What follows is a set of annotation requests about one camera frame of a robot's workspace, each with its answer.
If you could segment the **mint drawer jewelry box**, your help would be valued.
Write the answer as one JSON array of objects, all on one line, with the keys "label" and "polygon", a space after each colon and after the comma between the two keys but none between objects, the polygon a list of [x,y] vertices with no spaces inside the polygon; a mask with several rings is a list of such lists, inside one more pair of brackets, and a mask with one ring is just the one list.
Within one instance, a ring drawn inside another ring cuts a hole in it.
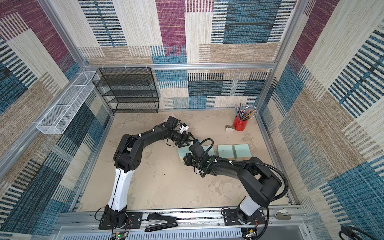
[{"label": "mint drawer jewelry box", "polygon": [[252,153],[248,144],[234,145],[236,160],[249,160],[252,157]]}]

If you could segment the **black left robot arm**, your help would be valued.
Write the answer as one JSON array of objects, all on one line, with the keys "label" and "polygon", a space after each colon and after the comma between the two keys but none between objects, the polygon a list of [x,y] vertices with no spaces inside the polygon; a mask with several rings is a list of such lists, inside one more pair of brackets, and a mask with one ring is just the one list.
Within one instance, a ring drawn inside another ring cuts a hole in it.
[{"label": "black left robot arm", "polygon": [[131,179],[142,161],[145,147],[162,140],[171,140],[176,147],[198,143],[188,125],[170,116],[166,122],[138,135],[125,134],[114,154],[115,180],[112,195],[104,207],[101,224],[109,229],[122,229],[128,226],[127,197]]}]

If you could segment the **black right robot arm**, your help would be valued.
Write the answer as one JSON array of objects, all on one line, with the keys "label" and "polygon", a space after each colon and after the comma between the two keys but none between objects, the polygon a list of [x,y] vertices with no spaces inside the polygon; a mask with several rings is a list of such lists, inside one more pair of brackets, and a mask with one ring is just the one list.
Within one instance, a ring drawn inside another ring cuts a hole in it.
[{"label": "black right robot arm", "polygon": [[183,157],[184,164],[193,167],[195,173],[202,178],[206,175],[227,176],[241,182],[247,192],[236,209],[241,224],[256,221],[256,214],[288,193],[289,182],[281,170],[257,157],[238,161],[210,155],[212,146],[204,150],[202,144],[195,141]]}]

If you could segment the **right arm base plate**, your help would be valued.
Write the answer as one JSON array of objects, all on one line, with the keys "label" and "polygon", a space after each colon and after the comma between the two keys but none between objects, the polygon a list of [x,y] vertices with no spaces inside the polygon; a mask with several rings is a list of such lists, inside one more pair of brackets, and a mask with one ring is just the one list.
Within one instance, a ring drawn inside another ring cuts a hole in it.
[{"label": "right arm base plate", "polygon": [[226,226],[264,225],[266,223],[266,215],[262,210],[256,210],[253,215],[247,216],[246,214],[242,214],[238,209],[224,207],[221,208],[221,214],[224,217]]}]

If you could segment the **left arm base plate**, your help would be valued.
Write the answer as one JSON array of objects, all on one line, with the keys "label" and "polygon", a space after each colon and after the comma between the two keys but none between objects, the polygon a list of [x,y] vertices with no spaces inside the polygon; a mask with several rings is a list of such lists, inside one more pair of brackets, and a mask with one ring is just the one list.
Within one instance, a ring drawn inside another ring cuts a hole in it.
[{"label": "left arm base plate", "polygon": [[99,230],[129,230],[141,227],[143,212],[126,212],[119,217],[109,217],[103,214],[100,220]]}]

